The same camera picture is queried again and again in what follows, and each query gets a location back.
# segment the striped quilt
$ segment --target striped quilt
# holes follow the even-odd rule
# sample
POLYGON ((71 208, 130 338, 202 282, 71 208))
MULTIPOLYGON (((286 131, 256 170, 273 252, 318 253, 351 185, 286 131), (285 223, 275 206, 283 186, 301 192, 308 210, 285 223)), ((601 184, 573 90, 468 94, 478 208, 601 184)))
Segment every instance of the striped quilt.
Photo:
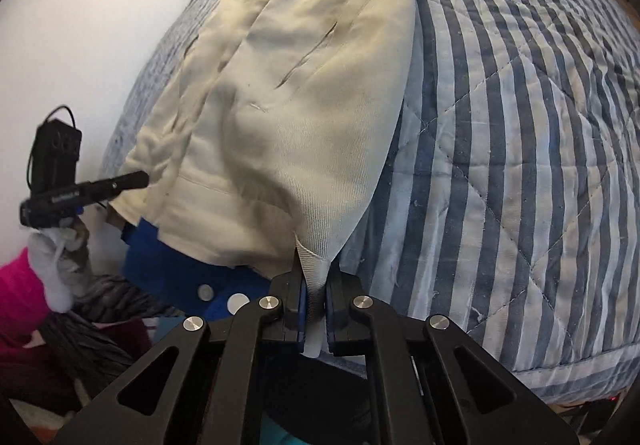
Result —
MULTIPOLYGON (((143 69, 113 175, 218 0, 143 69)), ((640 34, 613 0, 417 0, 421 64, 341 255, 377 298, 451 317, 548 402, 640 369, 640 34)))

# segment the welt pocket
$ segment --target welt pocket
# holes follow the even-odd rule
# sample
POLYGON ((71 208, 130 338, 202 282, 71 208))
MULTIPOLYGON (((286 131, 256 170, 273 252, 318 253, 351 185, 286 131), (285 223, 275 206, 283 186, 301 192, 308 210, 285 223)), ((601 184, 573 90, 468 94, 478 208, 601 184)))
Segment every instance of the welt pocket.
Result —
POLYGON ((288 82, 297 88, 302 80, 308 78, 326 61, 326 56, 332 52, 335 44, 343 44, 346 34, 351 29, 353 22, 371 0, 347 0, 338 12, 337 19, 330 28, 316 41, 311 49, 308 49, 298 62, 287 71, 276 85, 281 88, 288 82))

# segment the wall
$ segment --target wall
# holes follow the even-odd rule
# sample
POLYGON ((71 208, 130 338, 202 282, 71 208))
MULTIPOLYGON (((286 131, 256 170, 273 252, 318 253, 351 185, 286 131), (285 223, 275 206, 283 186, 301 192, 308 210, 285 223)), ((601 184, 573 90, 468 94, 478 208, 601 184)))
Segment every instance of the wall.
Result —
MULTIPOLYGON (((26 164, 37 125, 58 104, 72 107, 83 132, 78 179, 97 171, 129 89, 156 43, 188 0, 0 1, 0 263, 28 231, 18 205, 28 196, 26 164)), ((98 269, 114 268, 124 245, 85 215, 98 269)))

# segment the white button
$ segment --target white button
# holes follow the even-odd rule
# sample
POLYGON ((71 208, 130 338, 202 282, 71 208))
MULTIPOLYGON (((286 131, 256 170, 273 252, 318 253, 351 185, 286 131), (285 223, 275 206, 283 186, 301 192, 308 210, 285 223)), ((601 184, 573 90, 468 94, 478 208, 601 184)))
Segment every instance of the white button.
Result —
POLYGON ((200 286, 198 286, 198 298, 209 302, 213 298, 213 288, 208 284, 200 284, 200 286))
POLYGON ((249 297, 247 297, 244 293, 234 293, 229 297, 229 300, 226 301, 226 309, 229 310, 229 313, 235 315, 236 312, 245 304, 249 302, 249 297))

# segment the black cable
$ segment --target black cable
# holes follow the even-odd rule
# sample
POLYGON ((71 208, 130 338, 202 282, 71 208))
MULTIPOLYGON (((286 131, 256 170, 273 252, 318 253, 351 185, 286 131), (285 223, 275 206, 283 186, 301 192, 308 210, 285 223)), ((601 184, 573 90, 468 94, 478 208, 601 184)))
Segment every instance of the black cable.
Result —
MULTIPOLYGON (((47 118, 44 119, 44 121, 40 124, 41 126, 44 125, 45 123, 47 123, 47 121, 49 121, 49 119, 56 114, 59 110, 65 109, 68 113, 69 113, 69 117, 71 117, 71 124, 74 126, 74 129, 76 128, 76 117, 74 117, 73 112, 71 111, 71 108, 68 105, 59 105, 58 107, 56 107, 54 110, 52 110, 48 115, 47 118)), ((31 145, 31 150, 29 151, 29 160, 27 161, 27 186, 29 187, 29 190, 31 190, 31 163, 33 161, 33 149, 36 146, 36 140, 38 139, 38 137, 36 136, 36 138, 33 139, 33 144, 31 145)))

